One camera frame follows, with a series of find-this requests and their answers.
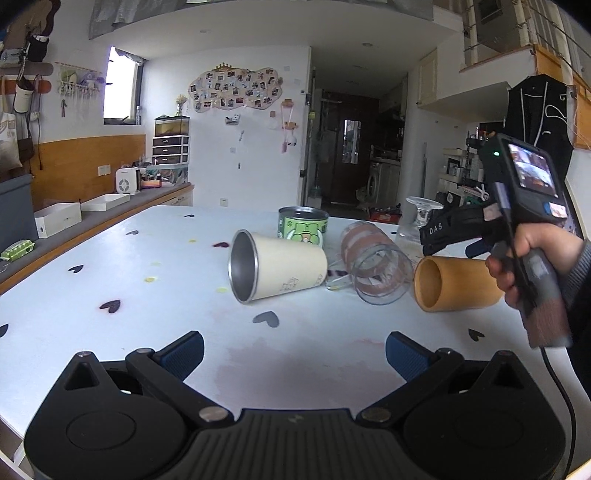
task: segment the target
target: white table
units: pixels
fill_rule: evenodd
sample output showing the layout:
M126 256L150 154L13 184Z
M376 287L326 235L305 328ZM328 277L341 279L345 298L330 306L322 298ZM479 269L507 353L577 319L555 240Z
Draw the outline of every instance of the white table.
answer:
M329 220L329 254L350 222ZM378 225L387 233L395 230ZM236 417L245 407L347 407L355 415L404 383L384 354L388 334L399 330L426 348L450 347L466 359L514 351L569 434L566 406L539 351L529 348L518 313L504 301L482 310L429 314L410 293L376 307L352 290L318 287L245 306L229 286L228 249L212 247L230 242L240 228L274 236L277 214L152 207L73 248L0 297L0 325L9 323L0 338L4 422L23 436L78 351L118 360L140 347L159 350L190 330L201 332L206 352L186 383ZM446 253L463 256L463 246ZM79 273L69 271L79 265ZM155 281L146 282L148 277ZM121 301L116 313L99 309L111 300ZM279 327L253 323L269 310L278 315ZM485 337L474 342L468 328ZM591 404L566 351L552 351L550 359L576 408L578 466L591 452Z

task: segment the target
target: clear glass stand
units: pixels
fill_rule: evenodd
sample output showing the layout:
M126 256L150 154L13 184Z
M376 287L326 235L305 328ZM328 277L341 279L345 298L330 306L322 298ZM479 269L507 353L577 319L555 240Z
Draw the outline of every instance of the clear glass stand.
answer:
M417 268L418 263L424 256L419 229L427 224L429 213L431 213L432 210L441 210L443 205L439 202L421 197L408 197L407 202L416 205L417 217L413 223L406 223L398 227L394 243L396 243L400 250L402 250L410 259L413 263L414 269Z

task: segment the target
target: ceiling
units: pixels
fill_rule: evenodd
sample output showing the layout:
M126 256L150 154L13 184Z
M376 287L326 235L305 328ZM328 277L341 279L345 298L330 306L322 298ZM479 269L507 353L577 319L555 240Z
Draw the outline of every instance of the ceiling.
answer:
M380 98L452 33L383 7L239 0L159 15L97 40L148 60L211 48L308 45L317 87Z

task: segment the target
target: green tin can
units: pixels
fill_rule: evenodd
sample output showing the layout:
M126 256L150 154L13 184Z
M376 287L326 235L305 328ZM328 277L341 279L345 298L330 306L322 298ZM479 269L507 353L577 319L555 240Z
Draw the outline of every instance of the green tin can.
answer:
M277 236L296 242L324 246L329 214L312 207L283 207L279 210Z

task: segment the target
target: tote bag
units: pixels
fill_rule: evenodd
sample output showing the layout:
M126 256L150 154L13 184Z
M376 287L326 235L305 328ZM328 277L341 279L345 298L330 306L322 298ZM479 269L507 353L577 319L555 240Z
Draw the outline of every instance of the tote bag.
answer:
M0 102L0 173L22 167L18 156L17 116L7 113L5 78L2 77L2 101Z

